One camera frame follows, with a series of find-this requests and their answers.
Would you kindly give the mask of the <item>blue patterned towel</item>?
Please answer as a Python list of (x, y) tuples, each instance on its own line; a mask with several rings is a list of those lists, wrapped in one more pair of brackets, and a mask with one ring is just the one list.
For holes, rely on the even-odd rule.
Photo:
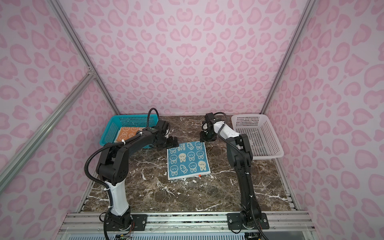
[(168, 180), (186, 179), (209, 175), (205, 143), (188, 142), (167, 150)]

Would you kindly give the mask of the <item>orange patterned towel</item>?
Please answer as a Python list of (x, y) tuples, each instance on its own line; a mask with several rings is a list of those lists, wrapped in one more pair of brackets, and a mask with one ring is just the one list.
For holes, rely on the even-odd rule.
[(140, 127), (121, 127), (118, 130), (117, 136), (115, 138), (115, 143), (126, 141), (129, 138), (132, 138), (136, 135), (137, 132), (142, 131), (143, 128)]

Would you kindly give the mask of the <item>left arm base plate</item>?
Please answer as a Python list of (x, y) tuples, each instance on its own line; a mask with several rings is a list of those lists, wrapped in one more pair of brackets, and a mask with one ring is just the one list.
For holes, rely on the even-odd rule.
[(144, 231), (148, 215), (127, 213), (123, 216), (106, 215), (104, 230), (108, 231)]

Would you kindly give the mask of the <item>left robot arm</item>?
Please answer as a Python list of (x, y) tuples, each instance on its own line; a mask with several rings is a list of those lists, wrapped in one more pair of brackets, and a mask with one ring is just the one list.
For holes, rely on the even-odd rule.
[(106, 144), (97, 164), (97, 174), (104, 184), (109, 201), (107, 219), (127, 227), (131, 221), (131, 210), (125, 191), (125, 179), (129, 173), (129, 158), (146, 146), (158, 149), (177, 147), (178, 139), (169, 137), (170, 123), (159, 120), (153, 127), (138, 131), (131, 138)]

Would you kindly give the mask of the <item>teal plastic basket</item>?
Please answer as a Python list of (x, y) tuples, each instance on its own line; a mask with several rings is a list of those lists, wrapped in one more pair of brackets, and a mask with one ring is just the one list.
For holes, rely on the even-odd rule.
[(147, 115), (113, 116), (102, 135), (100, 145), (121, 141), (133, 137), (138, 131), (147, 126)]

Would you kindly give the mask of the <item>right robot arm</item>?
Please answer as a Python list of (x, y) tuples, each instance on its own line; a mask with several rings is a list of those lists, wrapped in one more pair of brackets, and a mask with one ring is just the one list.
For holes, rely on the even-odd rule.
[(241, 216), (246, 228), (260, 230), (259, 221), (262, 211), (255, 196), (252, 181), (252, 151), (249, 138), (246, 134), (240, 134), (233, 130), (226, 120), (219, 119), (218, 115), (227, 115), (223, 112), (208, 113), (202, 122), (200, 132), (201, 142), (214, 142), (221, 139), (227, 144), (227, 159), (230, 166), (235, 170), (241, 194)]

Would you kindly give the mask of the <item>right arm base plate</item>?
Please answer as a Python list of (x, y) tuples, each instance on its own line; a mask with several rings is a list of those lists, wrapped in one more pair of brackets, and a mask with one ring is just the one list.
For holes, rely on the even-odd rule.
[[(255, 220), (252, 217), (248, 218), (244, 212), (228, 213), (227, 220), (229, 230), (258, 230)], [(256, 222), (261, 230), (270, 229), (266, 213), (261, 213), (261, 217), (256, 218)]]

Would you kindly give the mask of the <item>white plastic basket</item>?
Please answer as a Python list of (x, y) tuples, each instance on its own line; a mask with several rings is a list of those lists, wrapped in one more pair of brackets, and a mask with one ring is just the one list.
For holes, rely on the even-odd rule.
[(283, 147), (266, 115), (235, 115), (231, 121), (236, 132), (248, 136), (253, 160), (273, 160), (284, 156)]

